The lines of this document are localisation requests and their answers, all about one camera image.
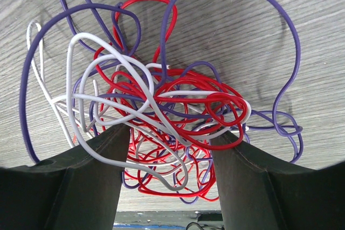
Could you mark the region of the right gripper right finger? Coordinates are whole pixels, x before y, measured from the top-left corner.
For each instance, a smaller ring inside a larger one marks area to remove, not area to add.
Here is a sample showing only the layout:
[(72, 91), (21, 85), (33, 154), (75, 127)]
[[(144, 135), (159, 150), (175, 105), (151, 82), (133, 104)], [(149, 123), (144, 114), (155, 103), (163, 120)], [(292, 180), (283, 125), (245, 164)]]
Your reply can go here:
[(313, 170), (234, 140), (211, 142), (226, 229), (344, 229), (344, 162)]

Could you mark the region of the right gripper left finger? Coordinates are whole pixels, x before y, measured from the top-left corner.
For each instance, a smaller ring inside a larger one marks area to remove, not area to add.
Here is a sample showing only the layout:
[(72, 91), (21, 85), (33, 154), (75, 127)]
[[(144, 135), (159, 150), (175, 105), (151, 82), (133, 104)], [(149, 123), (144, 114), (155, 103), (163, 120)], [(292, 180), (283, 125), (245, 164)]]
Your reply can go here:
[(81, 146), (1, 168), (1, 229), (112, 229), (122, 171)]

